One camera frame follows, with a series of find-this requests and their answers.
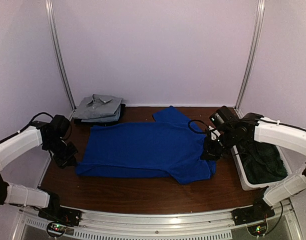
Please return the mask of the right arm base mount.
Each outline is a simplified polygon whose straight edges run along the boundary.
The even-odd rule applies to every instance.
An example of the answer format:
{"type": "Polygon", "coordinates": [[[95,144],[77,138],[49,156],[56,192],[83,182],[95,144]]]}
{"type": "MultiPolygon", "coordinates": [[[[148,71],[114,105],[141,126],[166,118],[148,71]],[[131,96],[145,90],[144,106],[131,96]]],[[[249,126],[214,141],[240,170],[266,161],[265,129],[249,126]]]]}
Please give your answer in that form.
{"type": "Polygon", "coordinates": [[[275,216],[272,207],[263,203],[257,203],[249,207],[236,208],[231,214],[236,226],[261,220],[263,221],[266,218],[275,216]]]}

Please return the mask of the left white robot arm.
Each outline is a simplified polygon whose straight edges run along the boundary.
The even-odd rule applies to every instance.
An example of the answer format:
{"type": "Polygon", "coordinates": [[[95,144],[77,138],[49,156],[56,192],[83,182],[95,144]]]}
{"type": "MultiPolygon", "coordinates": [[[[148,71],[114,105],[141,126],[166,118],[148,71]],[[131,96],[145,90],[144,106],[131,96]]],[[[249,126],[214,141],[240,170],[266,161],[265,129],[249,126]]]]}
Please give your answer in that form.
{"type": "Polygon", "coordinates": [[[34,116],[22,129],[0,140],[0,206],[7,204],[45,209],[45,214],[54,222],[64,218],[65,212],[57,205],[54,193],[7,181],[2,171],[36,148],[48,152],[51,160],[61,169],[75,167],[78,150],[65,138],[70,129],[70,121],[63,115],[52,116],[50,122],[38,121],[34,116]]]}

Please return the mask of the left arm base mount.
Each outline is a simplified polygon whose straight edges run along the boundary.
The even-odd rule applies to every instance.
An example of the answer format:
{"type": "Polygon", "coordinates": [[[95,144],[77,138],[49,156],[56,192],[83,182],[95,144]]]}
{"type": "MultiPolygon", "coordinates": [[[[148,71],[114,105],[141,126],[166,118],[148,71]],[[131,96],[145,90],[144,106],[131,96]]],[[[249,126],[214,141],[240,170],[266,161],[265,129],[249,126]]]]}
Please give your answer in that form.
{"type": "Polygon", "coordinates": [[[38,217],[70,227],[78,227],[82,216],[82,212],[80,210],[62,206],[57,209],[51,207],[36,207],[36,209],[38,210],[38,217]]]}

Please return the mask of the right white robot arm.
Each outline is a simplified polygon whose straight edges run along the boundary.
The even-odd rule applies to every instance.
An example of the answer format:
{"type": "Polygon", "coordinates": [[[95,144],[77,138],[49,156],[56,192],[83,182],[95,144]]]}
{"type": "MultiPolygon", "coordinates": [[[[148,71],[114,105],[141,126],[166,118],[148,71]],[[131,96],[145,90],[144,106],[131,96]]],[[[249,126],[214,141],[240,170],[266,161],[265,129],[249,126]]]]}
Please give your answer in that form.
{"type": "MultiPolygon", "coordinates": [[[[239,118],[228,107],[218,108],[209,120],[213,124],[205,132],[201,159],[218,160],[226,150],[238,147],[242,141],[269,144],[278,151],[288,149],[306,158],[306,128],[272,120],[257,113],[239,118]]],[[[261,220],[268,213],[268,206],[306,190],[306,162],[281,181],[270,183],[262,200],[249,210],[252,220],[261,220]]]]}

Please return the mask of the blue garment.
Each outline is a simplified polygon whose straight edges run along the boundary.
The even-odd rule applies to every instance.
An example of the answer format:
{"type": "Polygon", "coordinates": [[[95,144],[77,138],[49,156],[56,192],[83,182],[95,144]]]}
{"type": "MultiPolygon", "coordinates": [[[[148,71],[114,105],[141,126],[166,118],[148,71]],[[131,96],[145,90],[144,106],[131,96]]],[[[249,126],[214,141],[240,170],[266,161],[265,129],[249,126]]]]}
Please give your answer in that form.
{"type": "Polygon", "coordinates": [[[204,136],[190,118],[170,106],[152,115],[153,122],[94,126],[78,176],[108,178],[173,177],[181,185],[208,180],[214,160],[202,160],[204,136]]]}

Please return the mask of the grey polo shirt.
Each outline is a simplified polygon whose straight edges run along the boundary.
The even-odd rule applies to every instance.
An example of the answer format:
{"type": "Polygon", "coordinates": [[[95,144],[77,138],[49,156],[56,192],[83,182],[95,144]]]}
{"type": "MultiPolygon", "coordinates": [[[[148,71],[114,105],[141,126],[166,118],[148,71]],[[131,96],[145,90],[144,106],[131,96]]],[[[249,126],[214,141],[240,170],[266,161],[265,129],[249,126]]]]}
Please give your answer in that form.
{"type": "Polygon", "coordinates": [[[76,108],[74,118],[90,120],[115,116],[122,100],[112,95],[93,94],[83,98],[76,108]]]}

